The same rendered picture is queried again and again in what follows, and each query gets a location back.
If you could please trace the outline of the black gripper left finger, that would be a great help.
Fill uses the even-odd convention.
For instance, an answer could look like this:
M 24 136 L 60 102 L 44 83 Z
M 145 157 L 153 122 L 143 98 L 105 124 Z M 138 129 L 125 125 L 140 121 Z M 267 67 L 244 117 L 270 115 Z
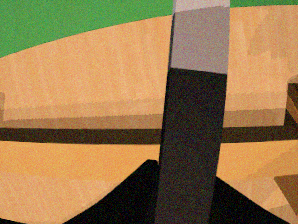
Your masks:
M 64 224 L 152 224 L 158 160 L 144 161 L 112 192 Z

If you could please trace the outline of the green putting mat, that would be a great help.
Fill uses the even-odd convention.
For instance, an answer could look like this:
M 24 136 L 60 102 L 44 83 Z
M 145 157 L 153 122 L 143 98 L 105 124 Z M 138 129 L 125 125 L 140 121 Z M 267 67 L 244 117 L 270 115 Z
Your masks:
M 230 0 L 230 8 L 298 0 Z M 173 0 L 0 0 L 0 59 L 52 40 L 117 24 L 173 15 Z

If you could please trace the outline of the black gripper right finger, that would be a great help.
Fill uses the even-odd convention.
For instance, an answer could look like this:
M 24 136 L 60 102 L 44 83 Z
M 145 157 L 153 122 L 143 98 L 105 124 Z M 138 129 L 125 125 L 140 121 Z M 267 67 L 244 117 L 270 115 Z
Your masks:
M 290 224 L 249 200 L 226 181 L 216 180 L 208 224 Z

